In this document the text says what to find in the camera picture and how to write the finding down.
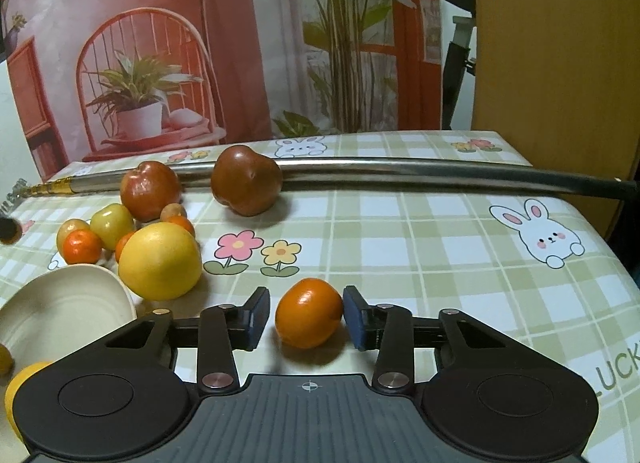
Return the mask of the large orange tangerine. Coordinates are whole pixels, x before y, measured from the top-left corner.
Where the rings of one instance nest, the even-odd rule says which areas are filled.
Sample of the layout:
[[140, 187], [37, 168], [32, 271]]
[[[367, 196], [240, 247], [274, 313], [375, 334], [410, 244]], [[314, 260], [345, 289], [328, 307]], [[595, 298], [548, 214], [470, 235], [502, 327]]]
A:
[[283, 344], [311, 349], [324, 344], [342, 322], [343, 300], [324, 280], [296, 282], [278, 303], [274, 325]]

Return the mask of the dark red apple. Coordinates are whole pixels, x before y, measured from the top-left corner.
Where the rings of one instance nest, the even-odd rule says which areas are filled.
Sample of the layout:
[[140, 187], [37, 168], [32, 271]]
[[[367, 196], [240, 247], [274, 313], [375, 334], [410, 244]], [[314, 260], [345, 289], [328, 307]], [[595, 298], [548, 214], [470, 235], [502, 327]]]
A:
[[269, 210], [282, 184], [282, 171], [276, 161], [244, 145], [224, 149], [210, 176], [215, 200], [245, 217]]

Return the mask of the yellow orange round fruit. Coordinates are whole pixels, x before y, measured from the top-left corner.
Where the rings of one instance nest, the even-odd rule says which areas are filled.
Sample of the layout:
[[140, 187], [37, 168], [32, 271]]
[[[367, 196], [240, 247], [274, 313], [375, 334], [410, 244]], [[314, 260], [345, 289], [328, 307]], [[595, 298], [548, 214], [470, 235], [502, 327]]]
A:
[[90, 226], [85, 220], [78, 220], [78, 218], [72, 218], [71, 220], [65, 220], [64, 223], [58, 228], [56, 234], [56, 247], [58, 253], [63, 254], [63, 245], [66, 238], [76, 230], [89, 230]]

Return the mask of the cream round plate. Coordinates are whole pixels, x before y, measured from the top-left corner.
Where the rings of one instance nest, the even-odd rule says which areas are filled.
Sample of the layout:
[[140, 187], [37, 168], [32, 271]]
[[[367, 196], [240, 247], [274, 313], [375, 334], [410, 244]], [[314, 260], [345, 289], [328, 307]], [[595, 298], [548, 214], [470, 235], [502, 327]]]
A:
[[72, 265], [40, 275], [1, 307], [1, 344], [14, 358], [1, 391], [28, 365], [57, 361], [136, 318], [129, 291], [103, 267]]

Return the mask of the wooden board panel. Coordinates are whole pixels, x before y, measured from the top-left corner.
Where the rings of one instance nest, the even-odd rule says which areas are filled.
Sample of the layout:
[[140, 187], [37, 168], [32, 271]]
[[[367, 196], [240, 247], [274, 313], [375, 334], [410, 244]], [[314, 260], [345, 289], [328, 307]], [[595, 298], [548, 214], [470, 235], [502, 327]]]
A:
[[639, 0], [476, 0], [472, 125], [536, 168], [639, 164]]

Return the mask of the black stand with knob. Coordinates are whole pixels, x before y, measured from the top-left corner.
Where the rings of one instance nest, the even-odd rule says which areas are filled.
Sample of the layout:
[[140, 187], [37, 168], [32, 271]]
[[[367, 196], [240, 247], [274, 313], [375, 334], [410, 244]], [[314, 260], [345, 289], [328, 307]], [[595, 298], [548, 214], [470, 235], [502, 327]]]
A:
[[443, 0], [464, 11], [454, 15], [454, 34], [448, 44], [442, 72], [442, 129], [451, 130], [460, 88], [465, 74], [475, 75], [475, 59], [470, 57], [471, 40], [476, 28], [476, 0]]

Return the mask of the telescopic metal back scratcher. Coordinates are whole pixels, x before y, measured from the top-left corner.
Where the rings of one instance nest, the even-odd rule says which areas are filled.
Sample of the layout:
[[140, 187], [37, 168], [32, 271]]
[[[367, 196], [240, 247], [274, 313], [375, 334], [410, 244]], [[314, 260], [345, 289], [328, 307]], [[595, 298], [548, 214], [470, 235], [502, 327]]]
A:
[[[215, 161], [171, 166], [184, 189], [210, 188]], [[321, 186], [408, 186], [419, 189], [514, 192], [514, 194], [577, 194], [624, 201], [639, 194], [632, 180], [537, 170], [533, 166], [418, 158], [323, 157], [277, 159], [283, 188]], [[127, 170], [65, 176], [27, 185], [17, 180], [6, 198], [11, 204], [26, 198], [73, 196], [119, 191]]]

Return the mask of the printed room backdrop cloth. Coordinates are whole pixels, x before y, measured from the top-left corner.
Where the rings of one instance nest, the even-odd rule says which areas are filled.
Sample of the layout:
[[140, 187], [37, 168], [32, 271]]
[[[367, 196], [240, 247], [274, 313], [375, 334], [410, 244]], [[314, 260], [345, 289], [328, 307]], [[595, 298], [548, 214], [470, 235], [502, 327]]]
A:
[[434, 130], [439, 0], [1, 0], [38, 175], [271, 138]]

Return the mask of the small mandarin orange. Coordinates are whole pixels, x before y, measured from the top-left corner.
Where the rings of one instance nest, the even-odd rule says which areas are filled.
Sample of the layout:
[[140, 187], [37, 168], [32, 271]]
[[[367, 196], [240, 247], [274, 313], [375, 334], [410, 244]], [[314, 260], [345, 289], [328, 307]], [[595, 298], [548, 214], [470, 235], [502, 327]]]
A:
[[69, 265], [96, 264], [102, 256], [99, 236], [89, 229], [70, 232], [63, 242], [62, 256]]
[[194, 237], [195, 235], [195, 229], [193, 224], [190, 222], [190, 220], [188, 220], [186, 217], [182, 215], [168, 216], [165, 220], [165, 223], [174, 224], [181, 227], [182, 229], [188, 231], [190, 235], [192, 235], [192, 237]]
[[134, 231], [130, 231], [126, 233], [126, 235], [123, 235], [122, 238], [120, 238], [116, 243], [115, 251], [114, 251], [114, 258], [116, 263], [120, 261], [120, 257], [122, 256], [122, 251], [124, 250], [124, 247], [126, 246], [127, 242], [131, 239], [133, 235], [134, 235]]

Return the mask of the yellow green apple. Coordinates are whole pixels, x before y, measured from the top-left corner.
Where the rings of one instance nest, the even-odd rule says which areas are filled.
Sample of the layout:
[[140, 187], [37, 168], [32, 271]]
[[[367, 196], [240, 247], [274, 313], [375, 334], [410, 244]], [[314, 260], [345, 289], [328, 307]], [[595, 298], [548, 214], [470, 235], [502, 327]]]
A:
[[112, 203], [93, 214], [90, 229], [101, 239], [104, 249], [114, 251], [118, 241], [135, 231], [136, 225], [126, 206]]

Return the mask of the large yellow grapefruit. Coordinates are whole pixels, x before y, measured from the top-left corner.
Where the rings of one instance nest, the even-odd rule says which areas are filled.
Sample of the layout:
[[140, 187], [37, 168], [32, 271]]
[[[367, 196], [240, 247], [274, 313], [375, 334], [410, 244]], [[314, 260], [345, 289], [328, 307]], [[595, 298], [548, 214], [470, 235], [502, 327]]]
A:
[[31, 365], [23, 368], [21, 371], [18, 371], [12, 377], [9, 385], [6, 387], [6, 392], [4, 393], [3, 405], [4, 411], [6, 411], [6, 419], [9, 422], [9, 425], [12, 428], [15, 436], [19, 441], [22, 441], [22, 435], [17, 428], [15, 419], [14, 419], [14, 400], [18, 390], [21, 386], [34, 374], [39, 372], [40, 370], [47, 368], [48, 365], [51, 365], [51, 361], [38, 361], [34, 362]]

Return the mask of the small brown longan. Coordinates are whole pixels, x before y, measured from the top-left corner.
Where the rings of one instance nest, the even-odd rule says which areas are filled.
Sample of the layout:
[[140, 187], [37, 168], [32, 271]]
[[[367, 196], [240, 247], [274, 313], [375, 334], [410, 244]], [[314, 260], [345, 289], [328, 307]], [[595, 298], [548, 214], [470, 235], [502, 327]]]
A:
[[186, 209], [180, 203], [169, 203], [160, 211], [160, 220], [167, 222], [169, 218], [181, 216], [186, 217]]

